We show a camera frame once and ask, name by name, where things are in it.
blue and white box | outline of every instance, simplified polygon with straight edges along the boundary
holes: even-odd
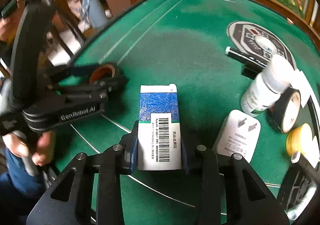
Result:
[[[181,169],[177,87],[141,86],[138,129],[138,169]]]

yellow container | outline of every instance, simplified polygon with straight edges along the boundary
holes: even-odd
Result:
[[[310,150],[312,142],[312,131],[309,124],[305,123],[291,130],[287,135],[286,149],[289,156],[296,151],[300,151],[302,154],[307,153]]]

barcode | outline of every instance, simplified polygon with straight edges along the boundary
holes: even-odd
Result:
[[[159,118],[159,162],[170,162],[169,118]]]

white pill bottle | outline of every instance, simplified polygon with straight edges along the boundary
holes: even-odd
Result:
[[[294,69],[290,62],[275,54],[267,67],[259,73],[240,100],[244,113],[256,117],[280,98],[290,86]]]

jeans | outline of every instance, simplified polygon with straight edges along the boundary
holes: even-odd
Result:
[[[43,176],[28,175],[19,157],[5,149],[8,171],[0,175],[0,223],[22,225],[45,191]]]

